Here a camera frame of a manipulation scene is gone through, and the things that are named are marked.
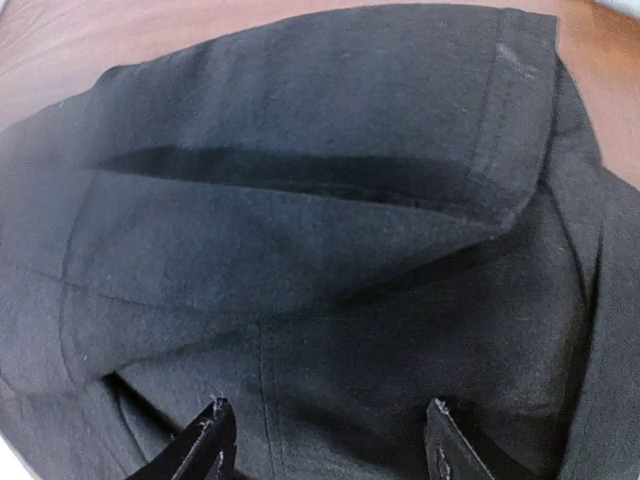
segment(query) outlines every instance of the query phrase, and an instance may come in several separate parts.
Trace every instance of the wood grain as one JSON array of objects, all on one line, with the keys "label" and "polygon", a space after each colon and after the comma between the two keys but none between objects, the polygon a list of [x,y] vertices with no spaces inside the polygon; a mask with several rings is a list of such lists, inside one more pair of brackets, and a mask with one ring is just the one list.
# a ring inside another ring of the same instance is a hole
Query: wood grain
[{"label": "wood grain", "polygon": [[[0,17],[0,129],[86,90],[114,65],[297,14],[383,3],[391,2],[10,0]],[[605,162],[640,187],[640,22],[587,0],[452,3],[560,17],[558,50],[584,97]]]}]

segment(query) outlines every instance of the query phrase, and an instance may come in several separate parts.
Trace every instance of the brown wooden surface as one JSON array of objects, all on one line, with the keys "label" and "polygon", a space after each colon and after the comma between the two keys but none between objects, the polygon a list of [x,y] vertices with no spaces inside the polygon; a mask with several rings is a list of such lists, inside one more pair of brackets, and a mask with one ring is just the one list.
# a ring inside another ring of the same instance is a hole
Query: brown wooden surface
[{"label": "brown wooden surface", "polygon": [[[0,17],[0,129],[86,90],[113,65],[301,13],[383,3],[392,2],[9,0]],[[640,187],[640,22],[588,0],[453,3],[559,16],[558,50],[584,97],[605,162]]]}]

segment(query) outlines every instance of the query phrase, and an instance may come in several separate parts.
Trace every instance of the wooden table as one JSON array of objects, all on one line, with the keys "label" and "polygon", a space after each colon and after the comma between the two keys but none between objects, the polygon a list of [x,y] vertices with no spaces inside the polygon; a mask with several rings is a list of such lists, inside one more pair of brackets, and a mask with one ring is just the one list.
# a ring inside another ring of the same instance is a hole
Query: wooden table
[{"label": "wooden table", "polygon": [[[391,2],[10,0],[0,17],[0,129],[86,90],[113,65],[142,62],[297,14],[383,3]],[[451,3],[560,17],[558,50],[584,97],[605,162],[640,187],[640,22],[589,0]]]}]

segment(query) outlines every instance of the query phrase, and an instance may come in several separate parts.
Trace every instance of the garment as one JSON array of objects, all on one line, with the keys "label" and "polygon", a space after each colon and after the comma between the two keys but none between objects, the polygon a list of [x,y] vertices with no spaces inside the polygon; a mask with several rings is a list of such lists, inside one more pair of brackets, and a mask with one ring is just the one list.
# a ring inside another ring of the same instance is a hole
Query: garment
[{"label": "garment", "polygon": [[43,478],[125,478],[211,397],[242,478],[433,480],[438,398],[538,478],[637,478],[640,199],[553,18],[284,20],[0,152],[0,429]]}]

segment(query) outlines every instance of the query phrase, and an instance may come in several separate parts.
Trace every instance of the black cloth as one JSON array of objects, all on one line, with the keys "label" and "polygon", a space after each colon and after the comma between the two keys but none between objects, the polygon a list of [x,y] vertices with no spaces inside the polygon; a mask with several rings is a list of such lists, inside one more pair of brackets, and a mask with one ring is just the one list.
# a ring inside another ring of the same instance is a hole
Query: black cloth
[{"label": "black cloth", "polygon": [[553,18],[289,19],[0,155],[0,430],[46,480],[131,475],[212,396],[246,478],[429,478],[446,397],[533,475],[636,480],[640,198]]}]

